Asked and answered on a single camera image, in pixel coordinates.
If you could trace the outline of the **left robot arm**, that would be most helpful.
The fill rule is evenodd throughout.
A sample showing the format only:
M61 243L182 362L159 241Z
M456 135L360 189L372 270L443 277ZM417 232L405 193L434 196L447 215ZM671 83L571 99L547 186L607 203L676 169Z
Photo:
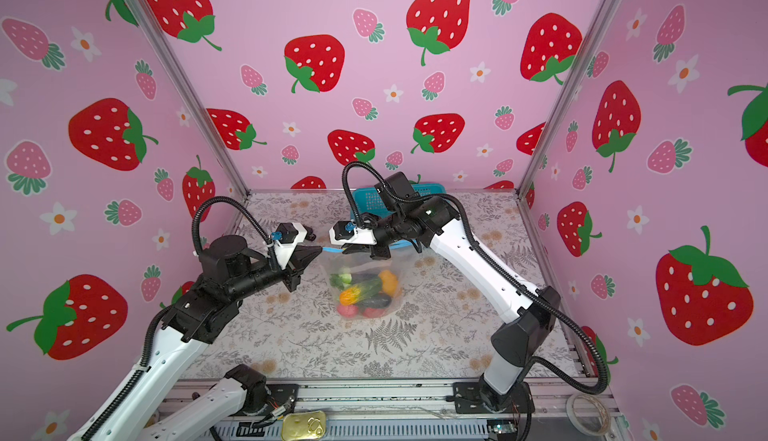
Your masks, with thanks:
M193 440L235 414L273 421L286 410L260 372L240 364L213 388L153 427L146 424L192 362L239 313L242 301L283 283L294 289L322 249L288 247L285 264L269 252L250 249L228 235L200 251L203 272L177 302L151 320L139 361L107 401L78 431L75 440Z

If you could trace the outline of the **teal plastic basket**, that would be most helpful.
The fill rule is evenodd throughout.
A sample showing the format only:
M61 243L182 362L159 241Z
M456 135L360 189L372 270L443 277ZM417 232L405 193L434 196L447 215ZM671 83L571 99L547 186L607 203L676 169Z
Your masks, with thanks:
M427 230L432 234L432 239L428 246L430 247L436 237L445 233L448 224L460 218L459 212L441 193L423 195L415 190L413 185L406 179L392 179L380 182L372 190L386 210L383 216L369 209L364 209L362 203L357 200L357 193L355 191L349 188L344 190L352 213L351 221L355 222L358 227L372 229L377 220L386 218L394 213L415 217L422 221L426 225ZM393 245L398 244L407 243L399 241ZM349 250L353 246L360 247L363 250L368 249L369 251L372 247L352 244L347 244L343 247Z

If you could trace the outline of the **magenta toy fruit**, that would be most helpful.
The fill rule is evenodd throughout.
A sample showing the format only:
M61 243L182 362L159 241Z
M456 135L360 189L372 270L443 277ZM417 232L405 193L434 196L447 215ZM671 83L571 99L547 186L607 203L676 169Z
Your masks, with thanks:
M354 304L351 304L351 305L339 304L336 306L336 309L339 315L347 319L353 319L357 317L359 313L359 308Z

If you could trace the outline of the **red toy pepper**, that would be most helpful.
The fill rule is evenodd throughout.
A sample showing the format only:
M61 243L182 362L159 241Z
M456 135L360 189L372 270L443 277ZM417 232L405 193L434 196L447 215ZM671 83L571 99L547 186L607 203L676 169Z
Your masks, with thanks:
M365 308L362 312L363 316L370 319L381 318L388 314L386 308Z

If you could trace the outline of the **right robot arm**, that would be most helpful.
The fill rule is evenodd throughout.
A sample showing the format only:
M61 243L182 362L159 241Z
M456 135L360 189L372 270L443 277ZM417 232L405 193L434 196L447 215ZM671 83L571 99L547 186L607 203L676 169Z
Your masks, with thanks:
M538 289L489 251L473 233L466 209L456 197L437 194L399 199L393 207L395 212L386 218L364 214L356 220L372 230L377 245L407 240L449 261L483 294L503 321L491 338L494 355L479 381L478 399L489 410L501 412L512 404L513 393L534 364L547 368L581 393L598 395L608 388L604 357L583 329L559 309L557 291L550 287ZM593 385L577 381L535 354L555 321L573 331L592 353L597 372Z

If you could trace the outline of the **clear zip top bag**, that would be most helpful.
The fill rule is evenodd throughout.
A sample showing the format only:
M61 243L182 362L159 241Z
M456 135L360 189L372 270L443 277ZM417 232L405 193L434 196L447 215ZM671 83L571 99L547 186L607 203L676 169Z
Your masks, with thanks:
M405 244L390 247L389 253L389 258L374 259L367 249L344 253L323 248L320 266L341 317L375 319L399 310L418 254Z

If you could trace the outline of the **green leafy vegetable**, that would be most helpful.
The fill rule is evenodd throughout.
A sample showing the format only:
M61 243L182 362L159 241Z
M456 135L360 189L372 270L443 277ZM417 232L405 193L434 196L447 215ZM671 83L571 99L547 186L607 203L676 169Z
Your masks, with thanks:
M349 270L329 274L329 285L340 292L349 289L354 284L354 276Z

